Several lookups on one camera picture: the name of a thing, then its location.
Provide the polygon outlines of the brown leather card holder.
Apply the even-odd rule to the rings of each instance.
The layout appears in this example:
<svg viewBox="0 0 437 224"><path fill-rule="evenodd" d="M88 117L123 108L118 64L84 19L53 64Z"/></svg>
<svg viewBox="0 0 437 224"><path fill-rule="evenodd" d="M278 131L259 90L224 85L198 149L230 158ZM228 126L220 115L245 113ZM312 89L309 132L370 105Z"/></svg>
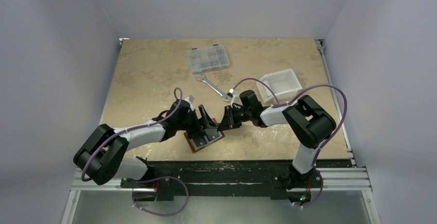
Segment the brown leather card holder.
<svg viewBox="0 0 437 224"><path fill-rule="evenodd" d="M223 139L225 137L223 132L218 132L216 135L213 136L213 138L210 140L208 139L208 137L206 135L203 136L195 136L193 139L189 138L187 132L184 133L184 137L188 143L188 145L191 148L191 151L193 153L196 153L206 147L208 147L209 145Z"/></svg>

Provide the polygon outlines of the white plastic bin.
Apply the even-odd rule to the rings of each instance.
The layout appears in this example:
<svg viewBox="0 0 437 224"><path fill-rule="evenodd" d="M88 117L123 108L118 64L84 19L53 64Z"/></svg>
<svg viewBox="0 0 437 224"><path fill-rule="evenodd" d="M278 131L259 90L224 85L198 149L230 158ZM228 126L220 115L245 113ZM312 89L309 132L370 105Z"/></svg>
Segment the white plastic bin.
<svg viewBox="0 0 437 224"><path fill-rule="evenodd" d="M292 68L266 74L259 80L274 92L278 100L292 98L298 91L302 90L302 85ZM259 82L256 82L256 85L264 103L269 101L277 102L267 87Z"/></svg>

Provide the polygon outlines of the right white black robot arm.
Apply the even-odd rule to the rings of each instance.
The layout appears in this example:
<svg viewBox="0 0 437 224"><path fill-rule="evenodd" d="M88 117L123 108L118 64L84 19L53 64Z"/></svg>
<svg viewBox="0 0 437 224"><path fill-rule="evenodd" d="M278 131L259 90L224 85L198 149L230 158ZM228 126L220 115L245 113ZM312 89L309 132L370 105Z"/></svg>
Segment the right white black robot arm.
<svg viewBox="0 0 437 224"><path fill-rule="evenodd" d="M295 186L308 182L317 150L337 128L331 115L309 95L304 95L293 105L276 108L263 106L252 90L242 92L239 98L241 104L225 107L218 131L236 129L243 122L252 122L261 128L288 124L300 142L289 179Z"/></svg>

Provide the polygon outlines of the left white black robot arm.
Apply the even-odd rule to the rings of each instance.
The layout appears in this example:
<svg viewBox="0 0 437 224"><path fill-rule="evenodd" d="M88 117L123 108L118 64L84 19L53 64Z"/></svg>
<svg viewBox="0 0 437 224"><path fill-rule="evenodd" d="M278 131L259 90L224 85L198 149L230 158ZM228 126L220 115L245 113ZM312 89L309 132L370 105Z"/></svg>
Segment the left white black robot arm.
<svg viewBox="0 0 437 224"><path fill-rule="evenodd" d="M140 187L153 183L152 166L145 158L127 159L125 153L134 148L166 141L184 132L184 137L195 150L203 149L223 138L218 124L204 106L192 107L189 100L177 99L169 110L152 120L127 128L97 126L73 157L74 164L82 169L84 181L103 185L113 178L134 180Z"/></svg>

